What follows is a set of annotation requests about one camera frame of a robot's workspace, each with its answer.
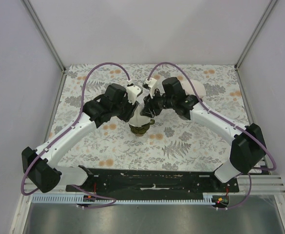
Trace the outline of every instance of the white panel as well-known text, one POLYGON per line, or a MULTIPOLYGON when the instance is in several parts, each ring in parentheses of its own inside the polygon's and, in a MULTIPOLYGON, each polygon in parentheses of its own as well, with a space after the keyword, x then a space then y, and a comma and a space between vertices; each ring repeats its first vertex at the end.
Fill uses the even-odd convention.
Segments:
POLYGON ((285 184, 285 0, 278 2, 240 73, 256 122, 285 184))
POLYGON ((61 72, 20 0, 0 0, 0 234, 20 196, 21 151, 46 134, 61 72))
POLYGON ((31 0, 66 66, 234 64, 269 0, 31 0))

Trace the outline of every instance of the floral pattern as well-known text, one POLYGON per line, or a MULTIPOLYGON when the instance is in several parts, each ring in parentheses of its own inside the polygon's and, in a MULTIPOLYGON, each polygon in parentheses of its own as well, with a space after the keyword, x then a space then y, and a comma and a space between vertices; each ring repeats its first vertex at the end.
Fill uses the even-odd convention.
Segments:
MULTIPOLYGON (((80 108, 81 88, 94 65, 72 65, 57 108, 50 137, 72 121, 80 108)), ((124 65, 131 79, 141 85, 154 65, 124 65)), ((180 65, 191 79, 203 83, 203 100, 229 118, 248 124, 233 66, 180 65)), ((153 77, 185 77, 169 65, 160 66, 153 77)), ((86 85, 85 102, 104 93, 111 83, 125 86, 126 76, 118 67, 100 67, 86 85)), ((163 110, 144 136, 130 132, 127 123, 113 117, 78 142, 59 162, 60 166, 170 171, 213 171, 230 155, 230 146, 216 133, 200 124, 179 118, 173 110, 163 110)))

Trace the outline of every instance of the white toothed strip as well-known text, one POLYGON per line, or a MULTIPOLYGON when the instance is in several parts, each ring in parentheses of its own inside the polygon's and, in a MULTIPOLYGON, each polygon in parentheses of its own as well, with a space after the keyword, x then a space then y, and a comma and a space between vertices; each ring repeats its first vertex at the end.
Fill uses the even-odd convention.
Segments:
MULTIPOLYGON (((63 195, 63 194, 34 194, 33 203, 61 203, 61 204, 106 204, 112 200, 96 200, 95 202, 83 201, 83 194, 63 195)), ((212 195, 203 195, 203 200, 118 200, 115 204, 132 204, 132 205, 214 205, 211 201, 212 195)))

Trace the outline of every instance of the black mounting base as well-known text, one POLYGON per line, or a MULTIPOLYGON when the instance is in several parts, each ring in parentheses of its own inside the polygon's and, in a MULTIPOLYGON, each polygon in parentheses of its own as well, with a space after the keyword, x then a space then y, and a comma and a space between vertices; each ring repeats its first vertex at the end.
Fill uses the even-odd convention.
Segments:
MULTIPOLYGON (((93 192, 96 183, 98 195, 113 197, 119 200, 188 200, 202 199, 203 193, 239 192, 237 179, 221 184, 213 177, 213 172, 169 172, 91 169, 89 176, 81 186, 93 192), (160 190, 146 188, 166 188, 160 190)), ((77 192, 72 186, 67 192, 77 192)))

